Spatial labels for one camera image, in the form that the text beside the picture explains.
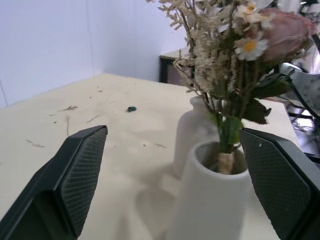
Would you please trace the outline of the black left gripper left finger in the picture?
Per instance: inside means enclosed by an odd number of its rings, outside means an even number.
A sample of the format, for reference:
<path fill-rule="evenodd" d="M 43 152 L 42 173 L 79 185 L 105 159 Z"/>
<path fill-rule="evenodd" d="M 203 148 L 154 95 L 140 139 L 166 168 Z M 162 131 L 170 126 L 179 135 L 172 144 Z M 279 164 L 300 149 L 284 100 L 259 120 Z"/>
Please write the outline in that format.
<path fill-rule="evenodd" d="M 2 240 L 76 240 L 97 188 L 106 125 L 78 131 L 30 179 L 0 221 Z"/>

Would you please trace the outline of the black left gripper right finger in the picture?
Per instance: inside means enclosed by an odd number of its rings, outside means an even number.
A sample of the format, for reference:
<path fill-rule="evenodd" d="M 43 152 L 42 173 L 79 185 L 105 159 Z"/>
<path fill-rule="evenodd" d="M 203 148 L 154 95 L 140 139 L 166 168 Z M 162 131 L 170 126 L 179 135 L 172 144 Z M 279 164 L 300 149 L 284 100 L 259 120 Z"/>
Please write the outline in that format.
<path fill-rule="evenodd" d="M 243 128 L 254 192 L 281 240 L 320 238 L 320 170 L 292 141 Z"/>

